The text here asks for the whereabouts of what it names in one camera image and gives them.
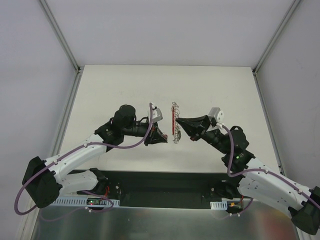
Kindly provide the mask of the red handled metal key holder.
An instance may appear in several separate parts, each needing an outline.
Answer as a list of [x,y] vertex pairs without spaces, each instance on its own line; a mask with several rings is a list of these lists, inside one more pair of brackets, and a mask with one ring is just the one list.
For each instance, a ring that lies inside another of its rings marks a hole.
[[180,116],[179,106],[173,101],[171,106],[171,130],[173,136],[173,143],[178,144],[181,139],[181,129],[179,124],[176,122],[177,118]]

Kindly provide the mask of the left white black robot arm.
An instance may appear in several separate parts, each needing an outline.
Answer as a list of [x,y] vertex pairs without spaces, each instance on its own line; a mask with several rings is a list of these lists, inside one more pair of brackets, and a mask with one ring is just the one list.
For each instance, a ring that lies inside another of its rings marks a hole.
[[94,131],[74,149],[42,160],[34,157],[29,161],[22,180],[27,191],[39,209],[52,204],[66,194],[85,192],[107,196],[110,184],[97,168],[72,173],[80,165],[113,149],[132,149],[167,143],[168,137],[159,129],[163,119],[161,110],[149,105],[149,115],[138,120],[131,105],[122,105],[109,121]]

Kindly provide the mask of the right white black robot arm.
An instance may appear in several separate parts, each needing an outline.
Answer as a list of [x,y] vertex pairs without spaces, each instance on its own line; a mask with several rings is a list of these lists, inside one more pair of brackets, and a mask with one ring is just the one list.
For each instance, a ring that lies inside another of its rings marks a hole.
[[225,184],[230,197],[241,194],[287,215],[301,231],[316,235],[320,229],[320,188],[310,188],[274,172],[247,150],[249,142],[237,125],[227,128],[216,117],[179,117],[176,123],[192,141],[203,140],[224,154],[222,161],[230,178]]

